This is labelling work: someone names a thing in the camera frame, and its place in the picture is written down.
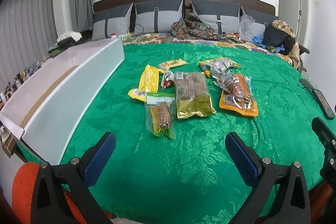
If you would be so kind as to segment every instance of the black garment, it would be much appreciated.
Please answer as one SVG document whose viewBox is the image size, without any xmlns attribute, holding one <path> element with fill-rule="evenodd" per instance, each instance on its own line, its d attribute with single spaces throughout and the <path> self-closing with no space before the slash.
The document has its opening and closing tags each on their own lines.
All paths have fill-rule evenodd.
<svg viewBox="0 0 336 224">
<path fill-rule="evenodd" d="M 284 39 L 287 37 L 289 37 L 289 35 L 286 32 L 275 29 L 269 25 L 265 29 L 264 40 L 262 43 L 265 46 L 280 47 L 283 44 Z"/>
<path fill-rule="evenodd" d="M 293 37 L 291 36 L 286 37 L 283 40 L 283 47 L 285 48 L 285 50 L 279 51 L 279 53 L 283 55 L 289 55 L 289 53 L 293 49 L 294 44 L 295 44 L 295 39 Z"/>
</svg>

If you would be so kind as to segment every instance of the gray pillow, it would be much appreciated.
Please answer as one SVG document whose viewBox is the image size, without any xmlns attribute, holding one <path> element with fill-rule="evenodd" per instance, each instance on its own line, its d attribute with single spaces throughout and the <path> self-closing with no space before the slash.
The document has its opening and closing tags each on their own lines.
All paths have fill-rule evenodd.
<svg viewBox="0 0 336 224">
<path fill-rule="evenodd" d="M 193 13 L 210 25 L 215 34 L 236 33 L 239 26 L 239 3 L 191 0 Z"/>
<path fill-rule="evenodd" d="M 125 4 L 95 13 L 92 40 L 128 33 L 132 6 L 133 3 Z"/>
<path fill-rule="evenodd" d="M 182 17 L 183 0 L 149 0 L 135 3 L 135 33 L 171 32 Z"/>
<path fill-rule="evenodd" d="M 269 15 L 266 13 L 262 13 L 262 12 L 252 10 L 249 8 L 244 8 L 244 7 L 242 7 L 242 9 L 247 15 L 253 17 L 255 20 L 255 22 L 252 24 L 252 29 L 250 31 L 253 37 L 264 34 L 265 28 L 268 25 L 272 25 L 272 22 L 274 20 L 279 20 L 279 17 L 276 17 L 274 15 Z"/>
</svg>

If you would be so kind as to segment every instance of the blue garment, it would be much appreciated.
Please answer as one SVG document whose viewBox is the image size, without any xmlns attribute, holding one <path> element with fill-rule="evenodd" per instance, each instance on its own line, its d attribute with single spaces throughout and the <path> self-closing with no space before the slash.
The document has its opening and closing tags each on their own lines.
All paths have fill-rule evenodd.
<svg viewBox="0 0 336 224">
<path fill-rule="evenodd" d="M 266 48 L 266 46 L 263 44 L 263 40 L 264 40 L 264 35 L 260 34 L 260 35 L 257 35 L 256 37 L 253 37 L 250 42 L 255 44 L 258 47 Z M 276 53 L 278 53 L 279 51 L 284 51 L 284 50 L 285 48 L 283 44 L 280 47 L 275 48 Z"/>
</svg>

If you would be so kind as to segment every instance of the white cloth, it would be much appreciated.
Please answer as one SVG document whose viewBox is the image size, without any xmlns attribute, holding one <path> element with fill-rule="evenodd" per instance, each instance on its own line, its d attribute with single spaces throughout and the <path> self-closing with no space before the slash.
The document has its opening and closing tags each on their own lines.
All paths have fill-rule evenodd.
<svg viewBox="0 0 336 224">
<path fill-rule="evenodd" d="M 77 42 L 82 38 L 82 35 L 80 32 L 66 32 L 57 38 L 57 42 L 60 42 L 68 37 L 72 37 Z"/>
</svg>

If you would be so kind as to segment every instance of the orange foam pad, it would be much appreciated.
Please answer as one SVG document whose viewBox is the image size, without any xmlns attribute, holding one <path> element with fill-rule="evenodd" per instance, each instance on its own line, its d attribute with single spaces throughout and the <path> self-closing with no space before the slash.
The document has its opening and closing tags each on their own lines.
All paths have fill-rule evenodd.
<svg viewBox="0 0 336 224">
<path fill-rule="evenodd" d="M 30 213 L 32 198 L 39 167 L 39 164 L 33 162 L 26 163 L 21 166 L 14 177 L 12 187 L 12 209 L 22 224 L 31 223 Z M 84 217 L 73 202 L 71 194 L 66 190 L 64 190 L 64 193 L 76 221 L 81 224 L 86 224 Z M 113 215 L 108 212 L 104 211 L 104 213 L 108 218 L 113 217 Z"/>
</svg>

